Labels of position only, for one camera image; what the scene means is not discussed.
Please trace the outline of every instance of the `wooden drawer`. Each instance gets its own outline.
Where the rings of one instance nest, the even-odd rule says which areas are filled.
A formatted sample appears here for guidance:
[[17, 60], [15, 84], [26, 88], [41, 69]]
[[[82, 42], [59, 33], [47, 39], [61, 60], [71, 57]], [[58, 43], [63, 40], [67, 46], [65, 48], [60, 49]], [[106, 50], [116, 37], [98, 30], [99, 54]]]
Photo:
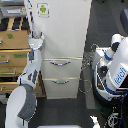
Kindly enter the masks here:
[[0, 66], [26, 66], [27, 53], [25, 50], [0, 50]]
[[60, 59], [42, 61], [42, 78], [79, 77], [82, 59]]
[[15, 77], [19, 76], [25, 67], [1, 67], [0, 66], [0, 77]]
[[[19, 85], [17, 82], [0, 82], [0, 93], [11, 93], [15, 88], [17, 88]], [[34, 92], [39, 92], [40, 88], [37, 84]]]
[[[0, 82], [0, 94], [11, 93], [19, 85], [17, 82]], [[36, 88], [33, 90], [36, 96], [45, 97], [45, 91], [42, 82], [38, 78]]]
[[0, 49], [25, 49], [29, 48], [28, 33], [21, 31], [0, 32]]

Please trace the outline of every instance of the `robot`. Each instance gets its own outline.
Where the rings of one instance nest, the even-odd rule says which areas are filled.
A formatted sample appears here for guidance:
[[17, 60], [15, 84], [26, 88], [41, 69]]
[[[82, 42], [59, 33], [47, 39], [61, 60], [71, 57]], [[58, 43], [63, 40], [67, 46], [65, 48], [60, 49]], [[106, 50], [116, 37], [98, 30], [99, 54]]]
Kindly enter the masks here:
[[[122, 26], [128, 33], [128, 11], [120, 15]], [[117, 105], [128, 91], [128, 37], [114, 34], [111, 46], [96, 48], [92, 63], [93, 91], [106, 105]]]
[[6, 107], [5, 128], [28, 128], [28, 122], [35, 113], [36, 98], [32, 91], [36, 87], [41, 67], [41, 47], [44, 36], [35, 39], [29, 35], [29, 45], [32, 51], [27, 54], [27, 65], [18, 77], [17, 87], [10, 95]]

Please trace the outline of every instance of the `drawer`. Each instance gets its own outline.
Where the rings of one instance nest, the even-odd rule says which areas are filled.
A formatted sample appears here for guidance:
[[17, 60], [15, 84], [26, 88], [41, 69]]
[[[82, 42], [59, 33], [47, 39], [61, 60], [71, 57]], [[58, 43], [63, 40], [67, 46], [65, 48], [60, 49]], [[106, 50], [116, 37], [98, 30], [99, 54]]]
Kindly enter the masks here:
[[[0, 94], [11, 93], [19, 85], [17, 82], [0, 82]], [[33, 90], [33, 93], [40, 92], [41, 88], [37, 82], [36, 88]]]
[[26, 66], [27, 53], [25, 50], [0, 50], [0, 66]]
[[0, 49], [25, 49], [29, 48], [28, 33], [21, 31], [0, 32]]
[[24, 67], [0, 67], [0, 77], [19, 76], [23, 70]]
[[77, 98], [79, 79], [43, 80], [47, 99]]
[[42, 78], [79, 77], [82, 59], [43, 60]]

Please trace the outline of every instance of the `white filing cabinet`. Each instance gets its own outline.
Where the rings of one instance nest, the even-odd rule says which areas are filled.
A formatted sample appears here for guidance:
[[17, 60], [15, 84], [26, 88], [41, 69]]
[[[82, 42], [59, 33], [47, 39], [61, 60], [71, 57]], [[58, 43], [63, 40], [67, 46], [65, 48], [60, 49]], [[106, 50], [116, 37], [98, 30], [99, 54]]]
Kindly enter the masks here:
[[48, 99], [77, 97], [91, 1], [24, 0], [36, 33], [45, 35], [41, 73]]

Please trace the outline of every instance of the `floor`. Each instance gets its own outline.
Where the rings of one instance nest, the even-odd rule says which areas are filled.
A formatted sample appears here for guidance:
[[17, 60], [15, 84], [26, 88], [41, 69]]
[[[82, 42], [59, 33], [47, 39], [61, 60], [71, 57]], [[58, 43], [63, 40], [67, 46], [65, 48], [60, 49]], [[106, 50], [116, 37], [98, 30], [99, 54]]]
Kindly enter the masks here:
[[[111, 37], [115, 33], [126, 36], [120, 23], [121, 10], [128, 8], [128, 1], [121, 3], [120, 0], [92, 0], [89, 28], [86, 38], [83, 70], [81, 71], [80, 90], [77, 99], [47, 100], [38, 98], [36, 114], [29, 123], [29, 128], [44, 125], [79, 125], [83, 128], [93, 128], [90, 116], [98, 117], [101, 128], [104, 127], [109, 114], [104, 108], [104, 116], [101, 114], [101, 105], [93, 96], [90, 78], [90, 67], [86, 59], [92, 56], [91, 46], [97, 44], [100, 47], [108, 47]], [[6, 105], [0, 103], [0, 128], [4, 127]]]

